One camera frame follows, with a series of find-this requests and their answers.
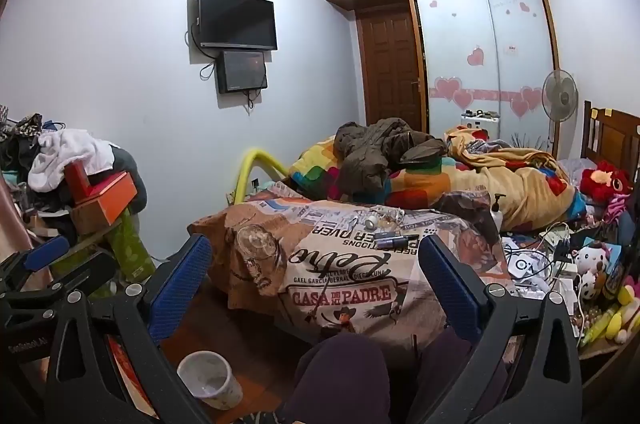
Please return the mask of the purple tube with black cap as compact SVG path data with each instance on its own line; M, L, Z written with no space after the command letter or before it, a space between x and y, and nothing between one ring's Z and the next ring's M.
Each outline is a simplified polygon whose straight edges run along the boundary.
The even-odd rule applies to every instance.
M408 237L392 237L391 239L382 239L377 240L375 242L375 247L377 249L382 249L383 251L403 251L407 249L412 240L408 239Z

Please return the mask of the black Sharpie marker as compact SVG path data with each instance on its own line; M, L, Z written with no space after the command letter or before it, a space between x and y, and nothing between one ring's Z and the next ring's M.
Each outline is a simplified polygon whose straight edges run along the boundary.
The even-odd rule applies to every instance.
M373 239L375 242L378 241L387 241L387 240L406 240L416 241L419 240L420 234L412 233L412 234L401 234L396 232L381 232L373 234Z

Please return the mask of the orange box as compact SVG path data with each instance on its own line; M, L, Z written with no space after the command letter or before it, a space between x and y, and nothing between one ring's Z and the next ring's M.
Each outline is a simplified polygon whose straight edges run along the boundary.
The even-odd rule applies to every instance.
M92 185L84 165L76 161L64 168L65 182L70 190L74 207L72 222L80 235L111 228L137 195L130 173L113 173Z

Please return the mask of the white pump bottle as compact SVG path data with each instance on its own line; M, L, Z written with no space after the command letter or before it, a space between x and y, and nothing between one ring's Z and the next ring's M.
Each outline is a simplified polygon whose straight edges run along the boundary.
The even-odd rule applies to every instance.
M506 197L505 194L496 193L494 195L494 202L491 204L491 207L490 207L491 218L494 221L494 224L498 232L501 232L502 230L503 212L500 207L500 199L503 199L504 197Z

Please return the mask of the dark brown cloth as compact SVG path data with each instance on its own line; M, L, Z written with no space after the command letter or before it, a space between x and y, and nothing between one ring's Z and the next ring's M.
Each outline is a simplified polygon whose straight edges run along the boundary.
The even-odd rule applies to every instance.
M469 222L489 246L494 246L500 240L499 231L490 213L490 195L484 189L447 192L433 208Z

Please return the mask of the white tape roll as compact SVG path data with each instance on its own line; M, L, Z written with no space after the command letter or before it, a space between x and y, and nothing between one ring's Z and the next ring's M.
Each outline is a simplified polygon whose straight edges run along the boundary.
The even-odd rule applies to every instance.
M370 214L363 220L363 226L368 231L374 231L378 228L378 215Z

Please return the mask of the white dog plush toy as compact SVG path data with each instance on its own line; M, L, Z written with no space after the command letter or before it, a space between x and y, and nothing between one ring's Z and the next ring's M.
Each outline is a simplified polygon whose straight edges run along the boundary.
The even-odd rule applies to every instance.
M592 241L575 256L577 288L581 300L591 301L602 292L606 280L611 248L600 241Z

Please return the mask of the colourful patchwork blanket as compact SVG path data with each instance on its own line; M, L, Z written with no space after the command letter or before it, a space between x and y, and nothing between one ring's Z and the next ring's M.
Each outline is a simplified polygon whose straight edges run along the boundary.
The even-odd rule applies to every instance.
M403 209L435 208L448 193L485 192L498 203L503 231L543 229L585 216L584 196L552 155L518 147L472 154L465 148L472 141L470 129L451 130L447 138L450 147L445 155L393 171L379 192L350 193L338 184L342 162L333 138L309 147L288 175L310 199Z

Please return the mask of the printed newspaper pattern blanket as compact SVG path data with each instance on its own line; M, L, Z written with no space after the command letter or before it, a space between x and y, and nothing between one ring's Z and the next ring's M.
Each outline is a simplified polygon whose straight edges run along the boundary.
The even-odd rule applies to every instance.
M378 228L363 226L378 215ZM271 190L192 222L212 244L210 280L231 309L268 314L304 340L358 333L387 349L426 345L446 317L419 262L420 241L438 235L486 283L512 284L499 244L465 220L434 209L313 202ZM373 234L420 234L403 251L375 247Z

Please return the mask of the yellow plush toy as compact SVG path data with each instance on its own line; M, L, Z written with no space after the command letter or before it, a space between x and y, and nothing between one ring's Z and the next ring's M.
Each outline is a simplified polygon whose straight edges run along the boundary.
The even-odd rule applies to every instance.
M639 325L639 297L634 285L625 284L617 295L618 309L612 315L605 330L605 338L623 345Z

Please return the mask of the brown olive jacket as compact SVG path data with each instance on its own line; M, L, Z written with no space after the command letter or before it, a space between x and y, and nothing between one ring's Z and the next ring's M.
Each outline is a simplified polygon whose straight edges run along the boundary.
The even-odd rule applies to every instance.
M442 139L412 129L399 117L370 126L344 124L335 133L333 147L340 161L337 188L367 199L380 197L396 171L434 165L447 153Z

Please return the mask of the red plush toy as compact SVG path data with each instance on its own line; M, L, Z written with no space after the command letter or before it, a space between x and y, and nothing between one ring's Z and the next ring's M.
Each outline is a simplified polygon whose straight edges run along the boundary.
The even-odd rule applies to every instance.
M629 194L631 184L624 170L607 161L601 161L594 169L582 170L579 190L596 204L606 205L616 195Z

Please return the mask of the frosted wardrobe with hearts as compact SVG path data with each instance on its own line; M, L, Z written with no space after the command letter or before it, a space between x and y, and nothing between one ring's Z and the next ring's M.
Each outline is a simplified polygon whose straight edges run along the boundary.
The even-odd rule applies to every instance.
M552 147L542 107L554 69L544 0L414 0L428 130L476 127L512 147Z

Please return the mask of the brown wooden door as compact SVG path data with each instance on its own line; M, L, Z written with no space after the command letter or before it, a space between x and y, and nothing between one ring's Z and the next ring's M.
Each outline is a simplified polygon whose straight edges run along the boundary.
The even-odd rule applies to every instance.
M408 9L356 14L367 123L398 117L422 128L420 70Z

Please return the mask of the small black wall monitor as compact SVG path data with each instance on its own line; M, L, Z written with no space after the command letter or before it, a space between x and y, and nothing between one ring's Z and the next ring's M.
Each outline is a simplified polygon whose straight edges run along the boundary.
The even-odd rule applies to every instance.
M216 62L221 94L258 91L268 87L265 55L253 51L222 51Z

